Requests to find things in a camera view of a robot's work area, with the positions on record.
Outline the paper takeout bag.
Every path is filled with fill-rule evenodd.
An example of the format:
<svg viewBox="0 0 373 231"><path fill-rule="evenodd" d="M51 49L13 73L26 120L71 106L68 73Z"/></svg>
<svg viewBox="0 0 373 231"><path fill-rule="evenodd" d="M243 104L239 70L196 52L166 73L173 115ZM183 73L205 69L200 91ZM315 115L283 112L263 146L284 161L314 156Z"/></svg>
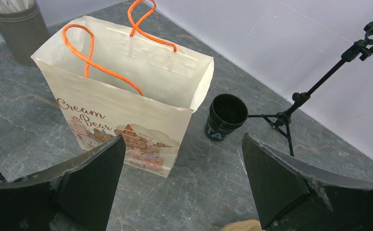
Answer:
<svg viewBox="0 0 373 231"><path fill-rule="evenodd" d="M129 27L83 16L31 57L82 149L121 135L127 165L167 178L214 59L143 31L132 17L137 5Z"/></svg>

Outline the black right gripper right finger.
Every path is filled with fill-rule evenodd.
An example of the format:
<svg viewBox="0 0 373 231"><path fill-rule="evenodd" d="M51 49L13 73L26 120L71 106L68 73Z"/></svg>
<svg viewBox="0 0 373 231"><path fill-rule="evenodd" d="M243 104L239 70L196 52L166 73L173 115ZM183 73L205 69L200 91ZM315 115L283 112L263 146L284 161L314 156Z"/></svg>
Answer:
<svg viewBox="0 0 373 231"><path fill-rule="evenodd" d="M248 133L242 153L262 229L373 231L373 182L318 168Z"/></svg>

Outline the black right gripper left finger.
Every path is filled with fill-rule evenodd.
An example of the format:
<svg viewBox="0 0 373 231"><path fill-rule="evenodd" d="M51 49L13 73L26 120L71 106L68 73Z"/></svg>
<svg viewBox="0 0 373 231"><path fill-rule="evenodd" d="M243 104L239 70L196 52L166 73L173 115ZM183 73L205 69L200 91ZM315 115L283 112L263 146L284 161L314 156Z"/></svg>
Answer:
<svg viewBox="0 0 373 231"><path fill-rule="evenodd" d="M125 149L118 135L43 171L0 182L0 231L50 231L59 214L89 231L105 230Z"/></svg>

